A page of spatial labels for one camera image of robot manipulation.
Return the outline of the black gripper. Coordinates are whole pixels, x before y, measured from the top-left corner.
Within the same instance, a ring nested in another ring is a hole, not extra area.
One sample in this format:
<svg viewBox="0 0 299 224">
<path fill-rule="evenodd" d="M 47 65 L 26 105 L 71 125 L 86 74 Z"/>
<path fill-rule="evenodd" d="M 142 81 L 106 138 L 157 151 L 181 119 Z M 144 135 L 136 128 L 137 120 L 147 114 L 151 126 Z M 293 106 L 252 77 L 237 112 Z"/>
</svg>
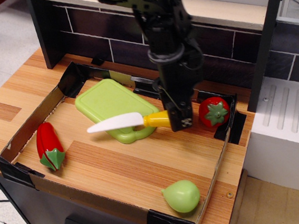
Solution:
<svg viewBox="0 0 299 224">
<path fill-rule="evenodd" d="M 173 132 L 188 129 L 193 124 L 190 103 L 194 86 L 203 80 L 204 56 L 197 43 L 181 44 L 174 53 L 148 52 L 159 72 L 157 89 L 165 110 L 168 111 Z"/>
</svg>

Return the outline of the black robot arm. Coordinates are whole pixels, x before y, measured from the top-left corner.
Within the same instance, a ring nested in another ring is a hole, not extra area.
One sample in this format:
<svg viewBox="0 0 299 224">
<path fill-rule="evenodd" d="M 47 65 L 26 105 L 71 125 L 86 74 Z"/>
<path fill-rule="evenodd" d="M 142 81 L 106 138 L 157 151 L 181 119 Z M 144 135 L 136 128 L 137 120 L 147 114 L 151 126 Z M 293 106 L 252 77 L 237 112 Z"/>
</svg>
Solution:
<svg viewBox="0 0 299 224">
<path fill-rule="evenodd" d="M 130 8 L 148 42 L 148 57 L 158 68 L 153 88 L 168 111 L 174 132 L 192 126 L 191 97 L 203 80 L 204 55 L 195 39 L 192 17 L 182 0 L 98 0 Z"/>
</svg>

